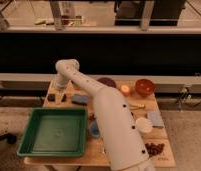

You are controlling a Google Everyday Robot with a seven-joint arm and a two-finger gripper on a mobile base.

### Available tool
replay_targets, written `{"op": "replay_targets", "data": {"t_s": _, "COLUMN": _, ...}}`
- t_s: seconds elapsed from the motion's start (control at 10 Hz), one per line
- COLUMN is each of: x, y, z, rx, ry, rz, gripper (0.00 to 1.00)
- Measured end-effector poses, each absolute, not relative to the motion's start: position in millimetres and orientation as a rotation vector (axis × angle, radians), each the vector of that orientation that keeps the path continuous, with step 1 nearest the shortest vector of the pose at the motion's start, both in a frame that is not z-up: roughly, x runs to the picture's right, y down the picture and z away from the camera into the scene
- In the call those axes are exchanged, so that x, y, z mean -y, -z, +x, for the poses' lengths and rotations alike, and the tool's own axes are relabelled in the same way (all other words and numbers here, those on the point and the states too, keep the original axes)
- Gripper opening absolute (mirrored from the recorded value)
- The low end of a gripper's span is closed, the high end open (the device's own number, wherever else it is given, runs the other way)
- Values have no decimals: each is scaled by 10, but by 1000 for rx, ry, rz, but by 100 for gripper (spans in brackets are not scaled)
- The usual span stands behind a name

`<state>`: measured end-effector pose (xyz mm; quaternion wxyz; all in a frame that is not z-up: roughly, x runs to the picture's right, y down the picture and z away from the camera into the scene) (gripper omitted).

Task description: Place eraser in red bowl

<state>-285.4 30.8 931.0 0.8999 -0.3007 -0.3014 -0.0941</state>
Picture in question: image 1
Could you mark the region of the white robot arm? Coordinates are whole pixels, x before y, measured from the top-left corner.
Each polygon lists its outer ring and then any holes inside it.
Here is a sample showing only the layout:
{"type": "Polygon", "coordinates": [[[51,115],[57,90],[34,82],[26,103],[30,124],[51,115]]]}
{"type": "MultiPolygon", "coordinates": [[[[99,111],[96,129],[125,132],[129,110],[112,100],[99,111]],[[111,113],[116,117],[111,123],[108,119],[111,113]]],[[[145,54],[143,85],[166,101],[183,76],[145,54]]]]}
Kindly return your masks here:
{"type": "Polygon", "coordinates": [[[73,81],[93,98],[93,110],[112,171],[155,171],[129,104],[116,88],[79,72],[75,59],[59,60],[55,87],[73,81]]]}

